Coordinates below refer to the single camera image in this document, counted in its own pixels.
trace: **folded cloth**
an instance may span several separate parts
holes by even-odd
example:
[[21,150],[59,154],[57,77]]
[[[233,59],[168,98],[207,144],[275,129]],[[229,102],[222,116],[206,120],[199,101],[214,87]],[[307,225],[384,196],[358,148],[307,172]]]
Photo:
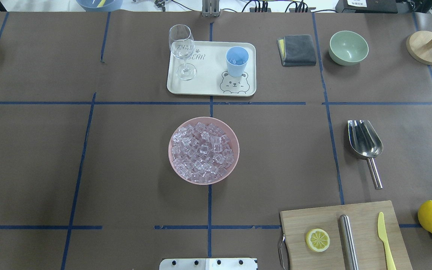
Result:
[[277,40],[281,64],[286,67],[314,66],[316,53],[312,37],[308,34],[295,34]]

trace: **wooden stand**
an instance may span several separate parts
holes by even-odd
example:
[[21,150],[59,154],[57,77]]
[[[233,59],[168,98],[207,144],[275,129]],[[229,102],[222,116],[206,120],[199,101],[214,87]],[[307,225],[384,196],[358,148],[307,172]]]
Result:
[[413,58],[426,65],[432,65],[432,32],[418,31],[406,40],[406,48]]

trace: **wine glass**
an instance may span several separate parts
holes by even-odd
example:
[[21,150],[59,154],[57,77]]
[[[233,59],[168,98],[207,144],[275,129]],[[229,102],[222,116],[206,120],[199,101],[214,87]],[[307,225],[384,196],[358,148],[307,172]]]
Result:
[[176,58],[184,60],[184,64],[176,70],[176,75],[184,81],[193,79],[196,67],[186,61],[194,52],[194,39],[187,25],[177,24],[169,29],[169,48]]

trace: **white tray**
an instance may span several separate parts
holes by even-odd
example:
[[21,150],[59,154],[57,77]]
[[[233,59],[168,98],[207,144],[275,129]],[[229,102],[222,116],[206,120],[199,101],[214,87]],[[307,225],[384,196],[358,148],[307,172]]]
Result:
[[[187,60],[196,67],[196,76],[183,81],[176,69],[183,60],[169,58],[166,86],[173,94],[249,97],[256,92],[256,48],[250,43],[194,41],[194,53]],[[246,69],[241,77],[228,75],[226,52],[233,46],[241,46],[249,53]]]

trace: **blue cup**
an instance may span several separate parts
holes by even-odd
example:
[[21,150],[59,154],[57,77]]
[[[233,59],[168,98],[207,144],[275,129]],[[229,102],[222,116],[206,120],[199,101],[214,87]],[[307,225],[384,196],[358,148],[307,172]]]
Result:
[[226,52],[226,64],[228,73],[233,77],[240,77],[245,72],[249,53],[245,48],[235,46]]

